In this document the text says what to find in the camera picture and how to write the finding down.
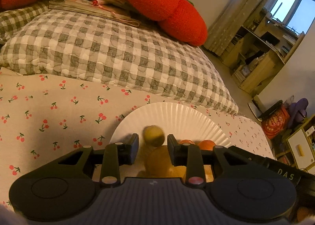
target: window pane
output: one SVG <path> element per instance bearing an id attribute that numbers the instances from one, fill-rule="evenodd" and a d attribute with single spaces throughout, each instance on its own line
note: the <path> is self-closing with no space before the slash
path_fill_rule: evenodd
<path id="1" fill-rule="evenodd" d="M 289 10 L 291 9 L 294 1 L 295 0 L 278 0 L 275 6 L 273 7 L 273 9 L 271 10 L 271 14 L 273 15 L 273 18 L 279 19 L 281 22 L 283 22 Z"/>
<path id="2" fill-rule="evenodd" d="M 306 33 L 315 17 L 315 0 L 302 0 L 288 23 L 288 27 L 301 33 Z"/>

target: floor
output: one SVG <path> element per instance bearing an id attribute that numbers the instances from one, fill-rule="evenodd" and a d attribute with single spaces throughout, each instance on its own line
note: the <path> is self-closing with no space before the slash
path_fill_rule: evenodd
<path id="1" fill-rule="evenodd" d="M 205 55 L 209 58 L 209 60 L 213 63 L 219 74 L 221 75 L 221 78 L 223 79 L 224 84 L 230 91 L 230 95 L 234 99 L 234 101 L 237 103 L 239 107 L 239 112 L 256 121 L 257 123 L 260 124 L 260 122 L 254 117 L 250 109 L 248 108 L 248 103 L 251 102 L 252 97 L 250 94 L 246 93 L 242 89 L 240 89 L 234 82 L 234 80 L 231 77 L 231 72 L 230 69 L 225 66 L 218 57 L 214 56 L 211 54 L 209 51 L 206 49 L 202 48 L 204 51 Z"/>

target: purple object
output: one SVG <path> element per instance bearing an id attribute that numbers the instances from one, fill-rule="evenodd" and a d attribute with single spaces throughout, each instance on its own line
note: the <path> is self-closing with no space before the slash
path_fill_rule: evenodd
<path id="1" fill-rule="evenodd" d="M 288 122 L 288 128 L 292 128 L 293 122 L 301 123 L 305 117 L 307 117 L 306 108 L 308 106 L 308 100 L 306 98 L 300 99 L 298 102 L 293 102 L 288 109 L 290 120 Z"/>

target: ribbed black surface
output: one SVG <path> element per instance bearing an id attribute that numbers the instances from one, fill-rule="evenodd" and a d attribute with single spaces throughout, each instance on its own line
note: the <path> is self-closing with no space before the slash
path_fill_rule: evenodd
<path id="1" fill-rule="evenodd" d="M 184 186 L 180 179 L 127 178 L 123 185 L 104 189 L 88 210 L 54 225 L 241 225 L 217 210 L 204 191 Z M 288 225 L 286 220 L 269 223 Z"/>

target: cherry print fabric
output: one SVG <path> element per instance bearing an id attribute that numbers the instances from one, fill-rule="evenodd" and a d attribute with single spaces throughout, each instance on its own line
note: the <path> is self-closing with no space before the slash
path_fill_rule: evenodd
<path id="1" fill-rule="evenodd" d="M 133 110 L 177 102 L 139 90 L 54 75 L 0 74 L 0 203 L 10 209 L 11 184 L 84 145 L 102 149 Z M 252 120 L 180 102 L 209 116 L 232 144 L 272 157 L 261 127 Z"/>

